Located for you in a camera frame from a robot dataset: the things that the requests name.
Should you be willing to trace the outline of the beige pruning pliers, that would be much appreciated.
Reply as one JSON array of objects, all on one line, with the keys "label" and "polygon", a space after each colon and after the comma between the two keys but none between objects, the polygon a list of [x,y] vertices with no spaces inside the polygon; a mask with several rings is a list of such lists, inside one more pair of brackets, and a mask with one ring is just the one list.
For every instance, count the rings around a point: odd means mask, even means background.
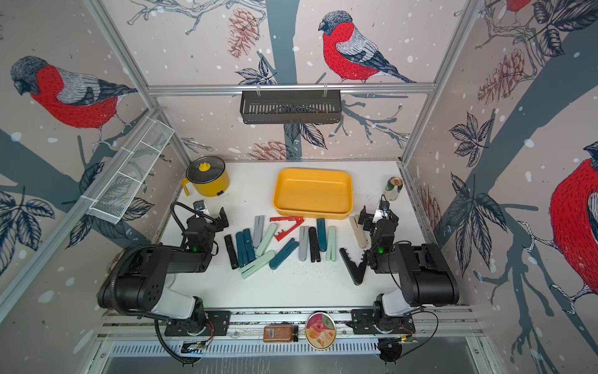
[{"label": "beige pruning pliers", "polygon": [[349,217],[350,226],[353,230],[354,236],[358,243],[358,246],[361,249],[367,249],[368,247],[368,240],[365,236],[363,228],[358,224],[358,217],[357,216],[350,216]]}]

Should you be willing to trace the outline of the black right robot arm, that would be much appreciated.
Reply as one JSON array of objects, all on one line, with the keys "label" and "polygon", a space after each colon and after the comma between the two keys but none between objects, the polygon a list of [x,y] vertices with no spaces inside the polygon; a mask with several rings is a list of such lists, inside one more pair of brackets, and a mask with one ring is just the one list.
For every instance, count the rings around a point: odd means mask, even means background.
[{"label": "black right robot arm", "polygon": [[363,209],[357,227],[370,235],[370,247],[355,266],[352,280],[361,285],[365,271],[389,274],[396,290],[377,296],[365,318],[358,316],[354,330],[410,333],[408,317],[426,305],[446,306],[459,302],[459,287],[438,245],[395,240],[399,218],[389,208],[375,214]]}]

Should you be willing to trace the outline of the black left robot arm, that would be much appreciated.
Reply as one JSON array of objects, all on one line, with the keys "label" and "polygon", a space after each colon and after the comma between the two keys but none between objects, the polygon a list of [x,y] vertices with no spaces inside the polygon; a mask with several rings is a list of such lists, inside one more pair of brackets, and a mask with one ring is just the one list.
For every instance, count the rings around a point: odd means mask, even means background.
[{"label": "black left robot arm", "polygon": [[182,230],[182,244],[133,246],[126,249],[98,291],[97,302],[122,316],[153,319],[165,324],[167,337],[223,337],[231,312],[208,311],[204,301],[172,289],[169,276],[199,274],[218,254],[216,233],[229,227],[224,209],[215,218],[205,209],[174,203],[193,213],[185,224],[173,214]]}]

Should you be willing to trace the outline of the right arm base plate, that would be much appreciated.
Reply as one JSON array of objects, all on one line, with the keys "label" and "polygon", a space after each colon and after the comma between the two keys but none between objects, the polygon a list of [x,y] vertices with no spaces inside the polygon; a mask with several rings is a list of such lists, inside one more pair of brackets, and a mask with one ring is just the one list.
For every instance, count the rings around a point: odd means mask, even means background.
[{"label": "right arm base plate", "polygon": [[352,309],[347,323],[355,334],[415,334],[415,327],[410,316],[386,316],[370,309]]}]

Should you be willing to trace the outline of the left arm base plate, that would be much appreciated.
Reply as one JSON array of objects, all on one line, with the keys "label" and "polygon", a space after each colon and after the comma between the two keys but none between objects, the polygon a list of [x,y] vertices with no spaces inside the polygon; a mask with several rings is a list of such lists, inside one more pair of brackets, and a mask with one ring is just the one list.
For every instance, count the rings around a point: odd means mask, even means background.
[{"label": "left arm base plate", "polygon": [[227,335],[231,311],[207,310],[190,319],[170,320],[166,325],[166,337],[223,337]]}]

